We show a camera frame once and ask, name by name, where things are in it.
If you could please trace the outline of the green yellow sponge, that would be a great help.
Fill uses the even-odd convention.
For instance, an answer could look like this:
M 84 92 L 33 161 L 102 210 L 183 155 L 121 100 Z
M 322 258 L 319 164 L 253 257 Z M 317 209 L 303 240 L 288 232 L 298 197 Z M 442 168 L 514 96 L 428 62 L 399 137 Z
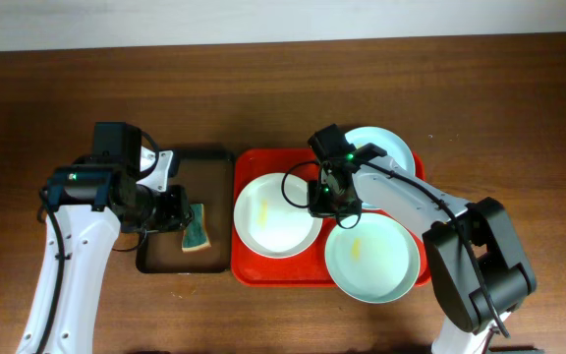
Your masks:
M 211 246 L 205 226 L 205 208 L 203 204 L 190 205 L 192 219 L 184 230 L 182 251 L 196 252 Z

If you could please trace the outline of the white plate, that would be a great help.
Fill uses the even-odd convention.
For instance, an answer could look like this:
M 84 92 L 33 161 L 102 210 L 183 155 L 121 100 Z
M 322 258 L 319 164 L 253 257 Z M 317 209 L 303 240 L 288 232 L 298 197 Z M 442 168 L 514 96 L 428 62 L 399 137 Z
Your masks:
M 322 226 L 304 208 L 307 191 L 308 183 L 295 175 L 269 173 L 253 179 L 234 205 L 234 226 L 242 243 L 271 259 L 305 251 Z

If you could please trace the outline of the pale green plate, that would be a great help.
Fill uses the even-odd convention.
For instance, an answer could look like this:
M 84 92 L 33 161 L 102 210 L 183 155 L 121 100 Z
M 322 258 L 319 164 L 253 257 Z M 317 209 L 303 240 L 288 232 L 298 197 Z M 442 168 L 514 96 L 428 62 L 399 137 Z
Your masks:
M 352 298 L 370 304 L 399 300 L 423 267 L 415 237 L 393 218 L 365 212 L 330 231 L 324 248 L 328 273 Z

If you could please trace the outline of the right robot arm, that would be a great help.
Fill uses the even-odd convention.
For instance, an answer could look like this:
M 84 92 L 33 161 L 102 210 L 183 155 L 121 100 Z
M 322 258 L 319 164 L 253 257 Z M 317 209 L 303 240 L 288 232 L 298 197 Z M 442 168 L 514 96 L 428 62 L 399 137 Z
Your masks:
M 384 149 L 340 137 L 312 138 L 319 164 L 311 215 L 358 230 L 371 204 L 421 234 L 434 296 L 445 314 L 433 353 L 487 353 L 504 322 L 537 289 L 537 278 L 503 204 L 447 195 L 404 172 Z

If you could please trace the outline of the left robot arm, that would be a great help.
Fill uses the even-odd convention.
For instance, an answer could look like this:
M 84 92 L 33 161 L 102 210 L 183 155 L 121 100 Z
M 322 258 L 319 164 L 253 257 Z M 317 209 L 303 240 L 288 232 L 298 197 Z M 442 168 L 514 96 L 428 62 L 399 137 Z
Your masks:
M 59 167 L 39 198 L 45 252 L 17 350 L 89 353 L 104 272 L 120 233 L 184 230 L 195 214 L 183 187 L 153 191 L 116 164 Z

